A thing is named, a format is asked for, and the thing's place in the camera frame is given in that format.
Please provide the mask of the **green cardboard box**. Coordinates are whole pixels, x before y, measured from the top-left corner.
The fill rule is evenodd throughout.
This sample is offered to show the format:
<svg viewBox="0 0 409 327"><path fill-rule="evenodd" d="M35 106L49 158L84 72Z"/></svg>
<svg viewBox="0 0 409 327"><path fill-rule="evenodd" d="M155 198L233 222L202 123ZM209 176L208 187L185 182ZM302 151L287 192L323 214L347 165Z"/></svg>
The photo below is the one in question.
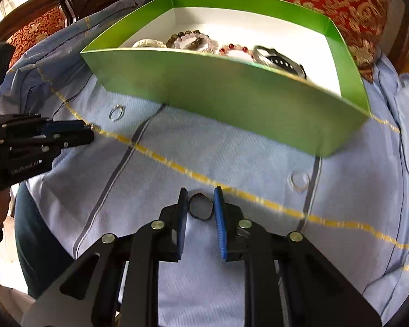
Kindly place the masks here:
<svg viewBox="0 0 409 327"><path fill-rule="evenodd" d="M199 30L219 46L274 49L305 78L226 55L138 48ZM153 0L95 38L82 56L110 92L165 103L329 156L369 118L359 71L333 21L282 0Z"/></svg>

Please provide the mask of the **light blue striped cloth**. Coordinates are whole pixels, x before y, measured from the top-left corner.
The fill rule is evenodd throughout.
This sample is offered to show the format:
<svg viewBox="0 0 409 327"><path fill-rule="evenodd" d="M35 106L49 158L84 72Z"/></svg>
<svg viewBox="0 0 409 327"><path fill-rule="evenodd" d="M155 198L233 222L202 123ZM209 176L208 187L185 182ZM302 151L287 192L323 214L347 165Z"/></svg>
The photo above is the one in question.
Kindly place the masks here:
<svg viewBox="0 0 409 327"><path fill-rule="evenodd" d="M82 117L89 146L67 149L23 183L15 234L29 294L39 296L107 232L128 235L182 187L225 199L267 230L303 234L383 322L409 296L409 74L387 57L366 83L373 116L322 159L157 103L107 92L80 55L147 0L122 0L31 48L7 73L0 114Z"/></svg>

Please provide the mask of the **black watch band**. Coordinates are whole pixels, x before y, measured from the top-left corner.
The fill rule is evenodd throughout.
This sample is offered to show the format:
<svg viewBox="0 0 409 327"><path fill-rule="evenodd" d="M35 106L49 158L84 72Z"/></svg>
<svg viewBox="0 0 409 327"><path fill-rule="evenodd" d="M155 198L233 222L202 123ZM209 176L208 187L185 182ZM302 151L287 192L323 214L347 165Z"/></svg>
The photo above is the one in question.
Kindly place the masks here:
<svg viewBox="0 0 409 327"><path fill-rule="evenodd" d="M303 68L303 66L299 63L296 63L286 55L281 54L281 56L285 60L285 65L283 66L275 66L272 67L274 69L279 69L281 71L290 73L291 75L298 76L299 78L306 79L306 72Z"/></svg>

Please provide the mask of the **silver bangle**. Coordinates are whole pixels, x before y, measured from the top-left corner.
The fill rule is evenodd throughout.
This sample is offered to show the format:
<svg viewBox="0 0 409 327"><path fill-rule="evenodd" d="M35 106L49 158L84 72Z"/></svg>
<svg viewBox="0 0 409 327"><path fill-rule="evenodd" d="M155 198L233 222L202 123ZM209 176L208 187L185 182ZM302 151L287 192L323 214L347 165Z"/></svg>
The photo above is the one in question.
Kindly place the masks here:
<svg viewBox="0 0 409 327"><path fill-rule="evenodd" d="M284 58L273 48L256 45L252 49L252 56L255 61L265 66L275 67L285 65Z"/></svg>

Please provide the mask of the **orange patterned seat cushion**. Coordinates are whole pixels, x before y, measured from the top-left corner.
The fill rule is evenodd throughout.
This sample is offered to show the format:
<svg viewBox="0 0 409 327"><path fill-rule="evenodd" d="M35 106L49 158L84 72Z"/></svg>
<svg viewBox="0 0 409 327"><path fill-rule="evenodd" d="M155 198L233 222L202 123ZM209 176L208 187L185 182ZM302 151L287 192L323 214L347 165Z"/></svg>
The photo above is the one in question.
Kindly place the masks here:
<svg viewBox="0 0 409 327"><path fill-rule="evenodd" d="M10 45L15 47L9 68L12 68L26 51L55 32L62 30L65 26L66 19L61 8L53 7L41 17L19 29L7 40Z"/></svg>

